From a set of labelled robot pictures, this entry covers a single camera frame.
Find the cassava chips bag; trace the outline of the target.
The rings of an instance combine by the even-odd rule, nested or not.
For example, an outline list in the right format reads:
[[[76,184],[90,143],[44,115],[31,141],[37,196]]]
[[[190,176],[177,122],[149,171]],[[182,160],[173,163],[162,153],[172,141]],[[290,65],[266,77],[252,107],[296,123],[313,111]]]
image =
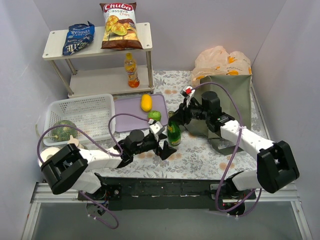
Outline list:
[[[104,16],[102,49],[142,49],[136,28],[134,3],[100,3]]]

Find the green melon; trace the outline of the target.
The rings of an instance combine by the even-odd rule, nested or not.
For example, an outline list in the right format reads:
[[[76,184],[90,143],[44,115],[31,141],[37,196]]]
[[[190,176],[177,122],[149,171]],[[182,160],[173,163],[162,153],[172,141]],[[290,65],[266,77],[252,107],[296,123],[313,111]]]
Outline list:
[[[60,120],[54,124],[57,125],[68,125],[72,127],[62,126],[51,130],[51,134],[56,138],[58,142],[69,141],[70,136],[73,138],[78,137],[78,131],[75,129],[77,126],[70,120]]]

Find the blue snack packet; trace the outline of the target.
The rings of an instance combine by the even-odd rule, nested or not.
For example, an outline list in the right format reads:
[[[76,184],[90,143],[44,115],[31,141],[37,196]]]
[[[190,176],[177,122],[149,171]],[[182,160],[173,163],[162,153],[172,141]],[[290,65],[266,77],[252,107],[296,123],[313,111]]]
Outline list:
[[[70,56],[80,50],[86,48],[94,40],[95,25],[78,23],[68,27],[68,33],[65,38],[65,43],[62,48],[63,56]]]

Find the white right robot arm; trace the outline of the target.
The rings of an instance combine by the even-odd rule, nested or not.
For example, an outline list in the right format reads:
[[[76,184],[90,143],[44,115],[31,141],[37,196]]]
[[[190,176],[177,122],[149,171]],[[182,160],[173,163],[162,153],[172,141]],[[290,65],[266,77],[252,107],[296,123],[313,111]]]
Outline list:
[[[202,121],[209,131],[237,144],[256,160],[256,170],[242,171],[226,180],[224,189],[230,198],[237,199],[252,189],[264,189],[273,194],[299,178],[300,172],[287,142],[273,142],[241,126],[222,111],[220,99],[214,91],[204,92],[201,102],[194,98],[195,90],[190,86],[180,93],[184,100],[169,118],[171,121],[180,126],[192,120]]]

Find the yellow mango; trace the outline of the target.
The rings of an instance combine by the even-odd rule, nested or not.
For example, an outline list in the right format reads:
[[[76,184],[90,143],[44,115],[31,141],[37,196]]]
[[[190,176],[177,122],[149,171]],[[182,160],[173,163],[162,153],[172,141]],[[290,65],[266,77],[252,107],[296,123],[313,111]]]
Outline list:
[[[153,107],[153,100],[149,94],[143,94],[140,101],[140,107],[144,112],[149,112]]]

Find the green glass bottle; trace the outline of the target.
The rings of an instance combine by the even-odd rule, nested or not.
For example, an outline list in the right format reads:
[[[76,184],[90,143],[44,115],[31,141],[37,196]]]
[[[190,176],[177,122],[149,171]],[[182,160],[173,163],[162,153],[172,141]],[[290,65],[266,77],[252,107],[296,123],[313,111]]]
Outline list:
[[[181,129],[175,121],[171,120],[173,115],[173,111],[168,112],[167,139],[170,145],[178,146],[181,143]]]

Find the orange juice bottle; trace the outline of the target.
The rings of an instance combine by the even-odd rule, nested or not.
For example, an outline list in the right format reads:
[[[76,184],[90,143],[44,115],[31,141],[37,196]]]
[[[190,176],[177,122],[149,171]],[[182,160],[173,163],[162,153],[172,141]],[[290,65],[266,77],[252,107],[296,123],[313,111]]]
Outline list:
[[[125,55],[124,69],[128,76],[128,85],[131,88],[137,88],[140,85],[137,62],[131,53]]]

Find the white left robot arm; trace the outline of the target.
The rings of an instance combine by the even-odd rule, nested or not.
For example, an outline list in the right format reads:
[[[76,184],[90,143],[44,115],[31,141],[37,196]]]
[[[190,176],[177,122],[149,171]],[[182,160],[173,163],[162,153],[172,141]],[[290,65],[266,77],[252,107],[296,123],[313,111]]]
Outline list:
[[[63,148],[49,147],[38,154],[38,165],[53,194],[73,189],[101,200],[107,191],[96,171],[123,168],[133,162],[134,156],[149,151],[166,160],[177,150],[169,146],[165,134],[145,135],[136,129],[107,151],[78,148],[73,143]]]

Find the green canvas tote bag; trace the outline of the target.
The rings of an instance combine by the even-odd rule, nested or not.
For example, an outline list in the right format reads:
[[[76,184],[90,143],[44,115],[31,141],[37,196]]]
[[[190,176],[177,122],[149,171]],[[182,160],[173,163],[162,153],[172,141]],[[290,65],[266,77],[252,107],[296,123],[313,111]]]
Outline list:
[[[191,81],[191,86],[196,87],[199,84],[212,82],[217,83],[223,88],[225,88],[232,99],[236,103],[242,121],[244,125],[250,129],[251,128],[251,94],[250,94],[250,75],[208,75],[201,79],[193,79]],[[220,99],[220,106],[222,111],[234,117],[237,121],[240,120],[238,113],[232,104],[227,93],[220,88],[220,86],[214,84],[206,84],[199,87],[194,94],[196,100],[202,102],[202,93],[206,91],[213,91],[217,93],[218,98]],[[235,145],[229,141],[225,141],[220,138],[217,134],[211,132],[204,120],[195,120],[192,119],[189,124],[187,124],[186,129],[190,134],[196,137],[204,137],[209,140],[210,145],[222,155],[230,155],[233,153]]]

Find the orange plastic grocery bag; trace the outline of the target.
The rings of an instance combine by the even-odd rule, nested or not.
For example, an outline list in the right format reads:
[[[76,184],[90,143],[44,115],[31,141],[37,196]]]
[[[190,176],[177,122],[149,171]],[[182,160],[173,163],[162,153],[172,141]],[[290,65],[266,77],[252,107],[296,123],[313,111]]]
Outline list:
[[[250,59],[241,51],[228,53],[223,46],[216,46],[201,52],[191,71],[191,86],[196,87],[201,79],[214,75],[251,75]]]

